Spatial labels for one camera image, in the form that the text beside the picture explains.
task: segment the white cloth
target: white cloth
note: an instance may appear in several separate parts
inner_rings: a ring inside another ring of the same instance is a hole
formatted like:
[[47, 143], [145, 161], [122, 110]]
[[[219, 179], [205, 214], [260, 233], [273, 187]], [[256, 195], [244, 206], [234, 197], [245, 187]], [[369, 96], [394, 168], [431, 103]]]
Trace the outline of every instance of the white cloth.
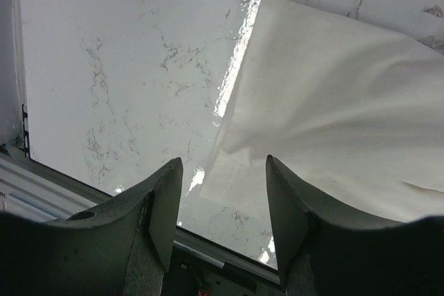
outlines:
[[268, 220], [267, 154], [368, 213], [444, 214], [444, 57], [399, 33], [262, 0], [200, 195]]

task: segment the fabric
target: fabric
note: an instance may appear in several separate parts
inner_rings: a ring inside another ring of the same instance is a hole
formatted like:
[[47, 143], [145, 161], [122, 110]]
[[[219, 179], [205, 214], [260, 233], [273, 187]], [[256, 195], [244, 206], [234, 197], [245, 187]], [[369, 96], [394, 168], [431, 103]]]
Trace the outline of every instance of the fabric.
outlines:
[[444, 214], [444, 57], [399, 33], [262, 0], [200, 195], [269, 220], [268, 154], [368, 213]]

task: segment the white marble surface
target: white marble surface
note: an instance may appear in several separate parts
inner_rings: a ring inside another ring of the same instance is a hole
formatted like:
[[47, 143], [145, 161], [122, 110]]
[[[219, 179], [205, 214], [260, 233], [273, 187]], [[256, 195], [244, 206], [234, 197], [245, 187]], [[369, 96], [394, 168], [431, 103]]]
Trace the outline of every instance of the white marble surface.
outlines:
[[[444, 0], [294, 1], [444, 45]], [[114, 194], [181, 156], [179, 225], [275, 266], [269, 225], [198, 195], [247, 3], [21, 0], [32, 158]]]

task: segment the folded cloth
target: folded cloth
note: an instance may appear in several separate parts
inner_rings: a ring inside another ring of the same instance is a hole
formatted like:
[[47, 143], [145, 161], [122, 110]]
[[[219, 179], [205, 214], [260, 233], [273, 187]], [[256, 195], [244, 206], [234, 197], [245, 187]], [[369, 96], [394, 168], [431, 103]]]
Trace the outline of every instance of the folded cloth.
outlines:
[[444, 57], [406, 35], [262, 0], [200, 195], [268, 220], [268, 154], [368, 213], [444, 214]]

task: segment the black plastic part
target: black plastic part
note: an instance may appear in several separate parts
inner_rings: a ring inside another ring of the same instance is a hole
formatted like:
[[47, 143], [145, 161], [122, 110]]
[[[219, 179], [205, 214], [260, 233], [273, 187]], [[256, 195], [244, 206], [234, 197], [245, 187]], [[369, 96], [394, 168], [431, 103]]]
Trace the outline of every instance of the black plastic part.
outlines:
[[69, 220], [0, 214], [2, 295], [156, 295], [169, 267], [182, 163]]
[[367, 214], [272, 156], [266, 176], [277, 265], [289, 295], [444, 295], [444, 217], [402, 224]]

